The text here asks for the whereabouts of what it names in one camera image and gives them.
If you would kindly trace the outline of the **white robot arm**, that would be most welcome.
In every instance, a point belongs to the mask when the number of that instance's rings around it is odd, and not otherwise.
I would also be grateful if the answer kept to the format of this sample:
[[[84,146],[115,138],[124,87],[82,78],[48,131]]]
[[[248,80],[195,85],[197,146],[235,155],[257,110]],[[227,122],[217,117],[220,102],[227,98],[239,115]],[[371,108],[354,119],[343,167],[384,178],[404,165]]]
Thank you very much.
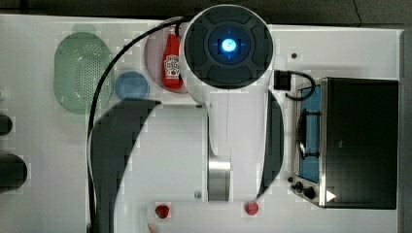
[[[163,105],[121,100],[88,129],[91,233],[149,233],[152,204],[188,202],[198,186],[208,200],[227,202],[258,197],[270,183],[255,168],[270,156],[272,130],[283,118],[269,89],[275,43],[265,21],[241,6],[210,7],[189,21],[179,64],[188,93],[207,112],[206,152],[181,143],[130,167],[144,125]]]

